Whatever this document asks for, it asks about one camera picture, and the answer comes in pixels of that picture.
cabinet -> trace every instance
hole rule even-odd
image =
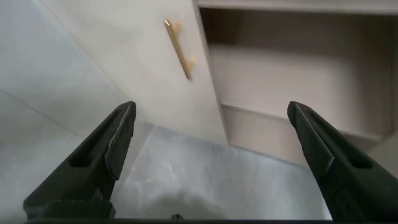
[[[304,166],[289,101],[364,150],[396,128],[398,2],[42,2],[156,125]],[[165,19],[182,22],[191,80]]]

cabinet door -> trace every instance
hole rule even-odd
[[[137,103],[138,116],[226,143],[196,5],[187,0],[42,0],[107,76]],[[180,21],[178,42],[194,58],[185,77],[164,25]]]

gold handle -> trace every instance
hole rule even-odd
[[[187,79],[191,80],[190,70],[193,67],[193,60],[185,60],[184,54],[182,53],[180,44],[177,40],[177,34],[181,29],[181,23],[177,23],[173,26],[168,19],[165,19],[164,26],[166,27],[170,40],[173,43],[175,53],[177,53],[177,57],[180,60],[185,76],[187,77]]]

marble floor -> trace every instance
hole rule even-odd
[[[238,147],[155,126],[128,163],[111,199],[118,218],[331,218],[309,169]]]

white wall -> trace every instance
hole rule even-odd
[[[128,100],[37,3],[0,1],[0,223]]]

